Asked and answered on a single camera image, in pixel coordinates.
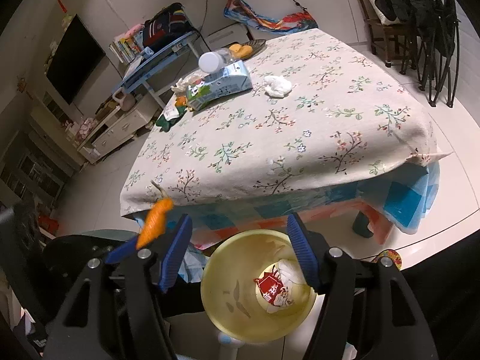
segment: paper in bowl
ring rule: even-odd
[[[281,259],[265,268],[254,281],[258,303],[269,314],[286,309],[295,302],[304,302],[310,295],[310,287],[296,261]]]

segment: tissue box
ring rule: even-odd
[[[237,61],[190,84],[187,88],[187,104],[198,111],[212,100],[251,88],[248,69],[242,61]]]

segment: white bottle cap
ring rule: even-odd
[[[215,73],[224,67],[223,58],[214,51],[206,52],[200,56],[198,67],[205,73]]]

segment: plastic bottle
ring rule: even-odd
[[[205,73],[211,74],[237,60],[227,48],[206,52],[200,56],[198,67]]]

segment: colorful cloth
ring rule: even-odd
[[[277,20],[255,13],[250,5],[243,0],[228,0],[225,9],[223,10],[223,16],[238,21],[239,23],[249,25],[260,31],[281,33],[285,35],[318,28],[317,22],[307,10],[292,13],[291,15],[286,15],[281,20]]]
[[[154,127],[121,192],[121,214],[174,200],[202,248],[239,230],[360,209],[377,241],[391,224],[415,233],[438,189],[438,153],[424,107],[346,44],[313,29],[269,40],[247,61],[253,89]],[[294,84],[265,94],[263,77]]]

